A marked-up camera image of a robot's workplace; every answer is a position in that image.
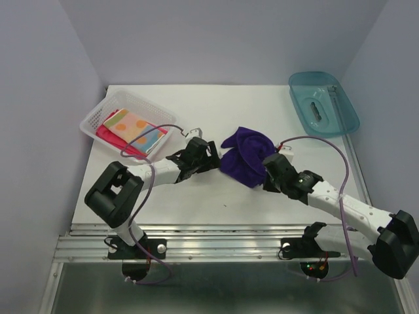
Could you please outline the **purple towel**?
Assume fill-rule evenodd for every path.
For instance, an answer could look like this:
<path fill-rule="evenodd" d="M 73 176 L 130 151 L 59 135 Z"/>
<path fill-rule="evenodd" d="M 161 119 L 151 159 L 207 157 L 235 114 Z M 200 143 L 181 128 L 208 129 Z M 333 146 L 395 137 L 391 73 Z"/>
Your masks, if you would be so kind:
<path fill-rule="evenodd" d="M 264 183 L 263 160 L 276 152 L 273 142 L 264 134 L 240 126 L 225 139 L 221 148 L 228 148 L 220 159 L 220 171 L 248 188 Z"/>

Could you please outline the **orange patterned towel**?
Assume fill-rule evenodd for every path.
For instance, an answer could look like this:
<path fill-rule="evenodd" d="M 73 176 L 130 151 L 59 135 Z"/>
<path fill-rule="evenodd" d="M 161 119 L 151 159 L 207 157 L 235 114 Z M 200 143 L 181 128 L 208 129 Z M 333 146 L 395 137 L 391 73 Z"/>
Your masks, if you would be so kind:
<path fill-rule="evenodd" d="M 144 156 L 148 156 L 167 134 L 167 131 L 163 128 L 153 130 L 154 125 L 128 109 L 116 111 L 102 126 L 111 135 L 115 135 L 118 139 L 122 140 L 123 148 L 137 136 L 142 135 L 142 137 L 135 140 L 130 146 Z"/>

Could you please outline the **pink microfiber towel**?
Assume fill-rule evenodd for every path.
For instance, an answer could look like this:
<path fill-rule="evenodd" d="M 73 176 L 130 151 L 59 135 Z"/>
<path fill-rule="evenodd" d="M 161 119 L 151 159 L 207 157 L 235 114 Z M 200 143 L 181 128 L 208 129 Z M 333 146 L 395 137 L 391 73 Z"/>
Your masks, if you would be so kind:
<path fill-rule="evenodd" d="M 99 128 L 96 130 L 96 135 L 103 139 L 105 142 L 111 144 L 112 146 L 118 148 L 119 150 L 122 150 L 126 145 L 127 142 L 125 142 L 123 139 L 109 131 L 104 124 L 100 125 Z M 141 155 L 140 151 L 136 150 L 134 147 L 129 146 L 125 153 L 131 154 L 131 155 Z"/>

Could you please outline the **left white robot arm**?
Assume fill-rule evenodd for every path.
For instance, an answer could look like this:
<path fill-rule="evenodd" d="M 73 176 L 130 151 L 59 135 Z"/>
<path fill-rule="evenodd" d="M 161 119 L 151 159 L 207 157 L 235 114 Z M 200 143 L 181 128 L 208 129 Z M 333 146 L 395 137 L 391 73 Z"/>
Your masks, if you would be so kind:
<path fill-rule="evenodd" d="M 123 250 L 137 258 L 145 252 L 146 244 L 145 232 L 132 218 L 140 193 L 219 167 L 215 143 L 193 137 L 183 150 L 151 164 L 124 166 L 111 162 L 87 192 L 84 203 L 124 242 Z"/>

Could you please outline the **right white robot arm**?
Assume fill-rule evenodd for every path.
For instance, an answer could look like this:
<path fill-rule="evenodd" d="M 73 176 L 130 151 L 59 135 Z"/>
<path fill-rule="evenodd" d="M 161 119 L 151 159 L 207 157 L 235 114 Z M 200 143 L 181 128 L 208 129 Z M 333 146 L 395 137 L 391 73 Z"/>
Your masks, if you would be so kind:
<path fill-rule="evenodd" d="M 402 210 L 390 213 L 342 195 L 321 176 L 311 171 L 297 172 L 283 154 L 269 156 L 263 165 L 267 171 L 265 190 L 277 190 L 343 223 L 331 226 L 315 222 L 307 226 L 302 236 L 283 242 L 281 258 L 353 255 L 372 262 L 391 278 L 406 276 L 418 258 L 418 227 L 409 213 Z"/>

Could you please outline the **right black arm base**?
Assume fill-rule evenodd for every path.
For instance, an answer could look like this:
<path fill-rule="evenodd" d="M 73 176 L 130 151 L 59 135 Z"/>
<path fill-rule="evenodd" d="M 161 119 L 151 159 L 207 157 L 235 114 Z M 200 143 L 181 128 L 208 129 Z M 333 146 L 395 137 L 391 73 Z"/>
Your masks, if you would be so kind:
<path fill-rule="evenodd" d="M 301 270 L 309 279 L 319 282 L 330 282 L 327 279 L 329 272 L 329 258 L 338 258 L 341 254 L 337 251 L 325 251 L 321 249 L 315 239 L 319 232 L 326 227 L 324 222 L 315 222 L 304 229 L 301 237 L 289 237 L 282 239 L 278 251 L 280 260 L 292 260 L 294 258 L 314 258 L 314 262 L 301 262 Z"/>

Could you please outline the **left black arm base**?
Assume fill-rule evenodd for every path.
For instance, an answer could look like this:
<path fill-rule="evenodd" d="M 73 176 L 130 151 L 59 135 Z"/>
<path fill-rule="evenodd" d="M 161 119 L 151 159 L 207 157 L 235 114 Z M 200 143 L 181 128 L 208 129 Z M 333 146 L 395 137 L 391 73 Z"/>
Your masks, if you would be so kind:
<path fill-rule="evenodd" d="M 127 245 L 116 235 L 106 237 L 103 242 L 108 248 L 107 258 L 122 262 L 121 272 L 125 280 L 134 284 L 152 285 L 145 278 L 150 273 L 153 255 L 159 260 L 166 258 L 167 240 L 164 238 L 148 239 L 145 236 L 139 243 L 147 251 L 144 253 L 136 244 Z"/>

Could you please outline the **white plastic basket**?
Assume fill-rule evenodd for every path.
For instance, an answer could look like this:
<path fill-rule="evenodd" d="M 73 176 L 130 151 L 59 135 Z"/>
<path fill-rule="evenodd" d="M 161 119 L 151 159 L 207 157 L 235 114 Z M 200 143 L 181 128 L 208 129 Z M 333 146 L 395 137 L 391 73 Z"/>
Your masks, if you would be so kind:
<path fill-rule="evenodd" d="M 171 137 L 174 129 L 169 127 L 169 125 L 176 124 L 178 122 L 178 116 L 169 109 L 129 92 L 126 89 L 119 88 L 105 97 L 82 120 L 80 129 L 83 133 L 93 138 L 93 140 L 118 154 L 124 145 L 117 147 L 108 138 L 98 135 L 98 132 L 99 128 L 104 125 L 108 118 L 123 109 L 138 115 L 140 119 L 153 126 L 162 126 L 163 138 L 147 153 L 147 158 L 150 161 L 154 161 L 156 155 Z"/>

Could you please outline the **teal plastic tray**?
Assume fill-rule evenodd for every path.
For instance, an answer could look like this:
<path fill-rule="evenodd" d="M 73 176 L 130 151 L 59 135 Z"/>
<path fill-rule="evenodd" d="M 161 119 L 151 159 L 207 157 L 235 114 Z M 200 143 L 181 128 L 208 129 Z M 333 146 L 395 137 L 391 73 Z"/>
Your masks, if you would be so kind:
<path fill-rule="evenodd" d="M 289 95 L 308 135 L 332 138 L 358 130 L 358 115 L 340 82 L 321 71 L 289 77 Z"/>

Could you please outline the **aluminium mounting rail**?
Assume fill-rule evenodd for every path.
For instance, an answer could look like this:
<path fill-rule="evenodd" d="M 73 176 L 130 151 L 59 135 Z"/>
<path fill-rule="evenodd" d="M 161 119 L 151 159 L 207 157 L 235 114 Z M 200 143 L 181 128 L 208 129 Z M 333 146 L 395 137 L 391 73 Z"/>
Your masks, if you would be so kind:
<path fill-rule="evenodd" d="M 167 263 L 275 262 L 283 239 L 299 237 L 296 224 L 146 224 L 149 238 L 167 241 Z M 74 224 L 56 244 L 54 262 L 107 262 L 112 235 L 104 224 Z"/>

